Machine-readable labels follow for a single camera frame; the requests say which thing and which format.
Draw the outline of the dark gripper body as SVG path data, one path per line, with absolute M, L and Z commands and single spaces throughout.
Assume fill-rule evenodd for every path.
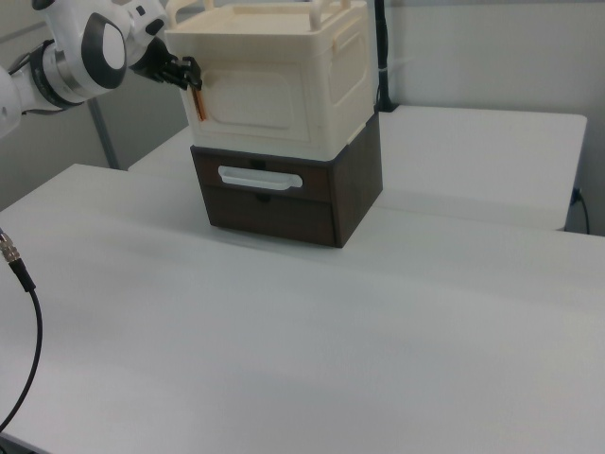
M 160 71 L 166 66 L 174 67 L 176 60 L 177 58 L 168 51 L 164 42 L 155 37 L 147 46 L 143 56 L 130 65 L 129 69 L 143 78 L 162 81 Z

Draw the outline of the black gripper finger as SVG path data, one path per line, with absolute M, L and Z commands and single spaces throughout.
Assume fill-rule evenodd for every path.
M 182 90 L 188 88 L 188 80 L 186 73 L 179 66 L 166 66 L 160 71 L 160 78 L 163 82 L 178 86 Z
M 193 57 L 183 57 L 176 61 L 177 85 L 186 90 L 192 88 L 200 90 L 202 87 L 201 70 Z

